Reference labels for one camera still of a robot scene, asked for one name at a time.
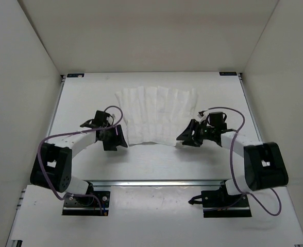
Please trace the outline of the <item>white pleated skirt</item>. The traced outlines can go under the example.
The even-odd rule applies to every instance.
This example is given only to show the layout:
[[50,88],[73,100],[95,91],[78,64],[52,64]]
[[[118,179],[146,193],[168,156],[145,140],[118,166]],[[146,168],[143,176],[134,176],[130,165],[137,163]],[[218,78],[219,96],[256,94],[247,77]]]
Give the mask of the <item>white pleated skirt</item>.
[[130,146],[155,143],[176,146],[176,138],[194,116],[198,94],[162,86],[139,86],[115,93]]

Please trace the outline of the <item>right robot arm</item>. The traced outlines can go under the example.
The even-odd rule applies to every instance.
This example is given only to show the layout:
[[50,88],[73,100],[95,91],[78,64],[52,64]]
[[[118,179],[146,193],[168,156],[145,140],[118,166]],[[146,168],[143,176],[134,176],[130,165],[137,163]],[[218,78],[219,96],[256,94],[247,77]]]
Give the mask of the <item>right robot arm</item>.
[[[237,130],[227,128],[224,112],[211,112],[201,121],[191,119],[187,128],[176,138],[183,145],[200,147],[204,140],[215,142],[230,151],[232,178],[224,182],[224,189],[217,194],[223,206],[229,206],[236,195],[252,191],[286,186],[289,176],[277,143],[249,140]],[[244,173],[235,176],[233,154],[243,158]]]

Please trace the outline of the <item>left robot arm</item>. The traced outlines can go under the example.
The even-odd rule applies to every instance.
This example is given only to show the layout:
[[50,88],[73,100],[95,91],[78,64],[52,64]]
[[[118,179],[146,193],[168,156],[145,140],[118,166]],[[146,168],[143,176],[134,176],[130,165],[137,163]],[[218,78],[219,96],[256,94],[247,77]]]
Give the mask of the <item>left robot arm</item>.
[[96,111],[94,118],[86,120],[79,130],[56,134],[41,141],[30,174],[30,183],[53,191],[56,196],[68,193],[83,205],[94,200],[93,185],[72,175],[73,158],[96,142],[104,151],[127,148],[122,126],[106,111]]

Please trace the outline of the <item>right corner black label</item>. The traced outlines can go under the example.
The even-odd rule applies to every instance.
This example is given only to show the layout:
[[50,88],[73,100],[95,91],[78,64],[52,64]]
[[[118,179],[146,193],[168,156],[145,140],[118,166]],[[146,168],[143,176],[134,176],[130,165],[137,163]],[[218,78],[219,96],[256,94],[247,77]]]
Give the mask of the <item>right corner black label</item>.
[[237,76],[236,72],[219,72],[220,76]]

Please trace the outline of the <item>corner black label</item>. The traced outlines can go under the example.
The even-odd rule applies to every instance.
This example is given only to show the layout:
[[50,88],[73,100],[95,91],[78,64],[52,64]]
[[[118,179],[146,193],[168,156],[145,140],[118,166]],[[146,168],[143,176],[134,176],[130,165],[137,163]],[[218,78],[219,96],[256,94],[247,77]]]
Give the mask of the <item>corner black label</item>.
[[220,76],[237,76],[236,72],[219,72]]
[[84,73],[69,73],[67,74],[67,78],[83,78],[85,76]]

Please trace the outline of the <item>left corner black label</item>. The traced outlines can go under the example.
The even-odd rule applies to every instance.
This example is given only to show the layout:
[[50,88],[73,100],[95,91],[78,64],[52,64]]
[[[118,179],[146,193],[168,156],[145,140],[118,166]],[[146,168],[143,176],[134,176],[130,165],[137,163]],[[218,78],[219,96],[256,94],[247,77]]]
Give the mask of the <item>left corner black label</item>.
[[84,73],[69,73],[67,74],[67,78],[83,78],[85,76]]

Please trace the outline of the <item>aluminium front table rail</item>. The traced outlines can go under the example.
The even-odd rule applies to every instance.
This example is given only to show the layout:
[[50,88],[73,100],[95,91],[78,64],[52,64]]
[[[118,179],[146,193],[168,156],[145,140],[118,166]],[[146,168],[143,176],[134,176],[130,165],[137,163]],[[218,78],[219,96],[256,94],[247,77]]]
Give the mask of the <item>aluminium front table rail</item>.
[[219,186],[222,180],[100,180],[91,181],[97,187],[164,187],[164,186]]

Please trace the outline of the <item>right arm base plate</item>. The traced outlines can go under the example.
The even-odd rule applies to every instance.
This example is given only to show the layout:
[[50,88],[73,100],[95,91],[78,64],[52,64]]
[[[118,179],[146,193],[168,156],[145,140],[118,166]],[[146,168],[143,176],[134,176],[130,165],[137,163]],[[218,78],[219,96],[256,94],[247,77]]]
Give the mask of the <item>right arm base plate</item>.
[[252,217],[247,196],[229,195],[225,182],[217,189],[205,189],[193,196],[188,203],[201,205],[204,218],[250,218]]

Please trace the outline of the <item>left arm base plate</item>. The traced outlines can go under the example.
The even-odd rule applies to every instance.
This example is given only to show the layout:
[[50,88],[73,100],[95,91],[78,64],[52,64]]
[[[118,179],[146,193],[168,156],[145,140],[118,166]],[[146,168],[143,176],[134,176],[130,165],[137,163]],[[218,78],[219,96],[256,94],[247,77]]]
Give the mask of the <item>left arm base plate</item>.
[[110,196],[109,190],[97,190],[90,185],[87,190],[87,197],[70,195],[63,203],[63,216],[100,216],[109,215]]

